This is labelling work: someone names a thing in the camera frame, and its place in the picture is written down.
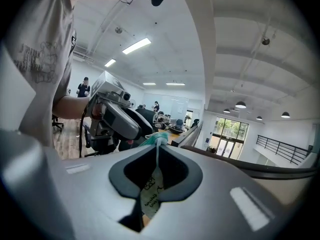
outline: white ceiling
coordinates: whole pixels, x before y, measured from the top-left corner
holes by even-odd
[[[204,93],[204,66],[195,24],[185,0],[149,0],[126,5],[115,0],[81,0],[74,9],[76,52],[86,61],[109,68],[135,84],[155,82],[146,89],[177,89]],[[122,28],[117,34],[115,28]],[[148,38],[151,44],[125,55],[130,45]],[[169,82],[185,83],[170,87]]]
[[[219,113],[242,100],[249,111],[263,114],[319,88],[314,39],[290,0],[211,1],[214,23],[206,12],[204,17],[213,24],[202,22],[201,28],[198,16],[203,11],[192,6],[202,0],[164,0],[159,7],[148,0],[135,0],[130,6],[114,0],[81,0],[74,9],[75,51],[101,68],[115,59],[107,70],[135,84],[157,84],[146,89],[175,89],[165,83],[177,81],[186,83],[179,90],[204,95],[205,84],[212,80],[206,73],[214,73],[210,108]],[[123,32],[117,34],[116,27]],[[205,48],[201,37],[205,29],[215,30],[216,43],[209,44],[216,49],[213,67],[205,63],[208,44]],[[263,33],[270,38],[269,45],[261,44]],[[150,45],[122,53],[146,37]]]

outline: rectangular ceiling light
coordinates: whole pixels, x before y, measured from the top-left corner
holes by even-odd
[[[110,61],[107,63],[107,64],[105,64],[104,66],[105,67],[107,67],[107,68],[109,68],[113,63],[115,63],[116,62],[116,60],[115,59],[110,59]]]
[[[167,86],[185,86],[185,84],[182,82],[167,82],[166,85]]]
[[[135,51],[136,49],[139,49],[139,48],[144,47],[149,44],[151,44],[150,40],[148,38],[145,38],[145,39],[142,39],[141,41],[136,42],[135,44],[131,45],[127,49],[123,50],[122,52],[124,54],[129,54],[129,53]]]

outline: wooden desk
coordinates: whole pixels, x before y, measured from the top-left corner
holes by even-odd
[[[158,129],[159,133],[163,133],[163,132],[166,132],[168,133],[168,144],[171,145],[171,142],[177,138],[179,138],[179,134],[174,134],[172,133],[171,131],[169,130],[161,130],[161,129]]]

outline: black metal railing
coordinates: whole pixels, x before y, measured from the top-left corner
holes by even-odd
[[[272,151],[276,155],[279,155],[287,160],[290,163],[299,165],[301,164],[306,157],[311,153],[311,151],[290,145],[272,138],[267,138],[261,135],[258,135],[256,144],[262,146],[263,148]]]

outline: door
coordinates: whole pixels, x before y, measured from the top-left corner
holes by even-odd
[[[216,154],[218,156],[228,158],[234,148],[234,145],[235,143],[233,141],[221,139]]]

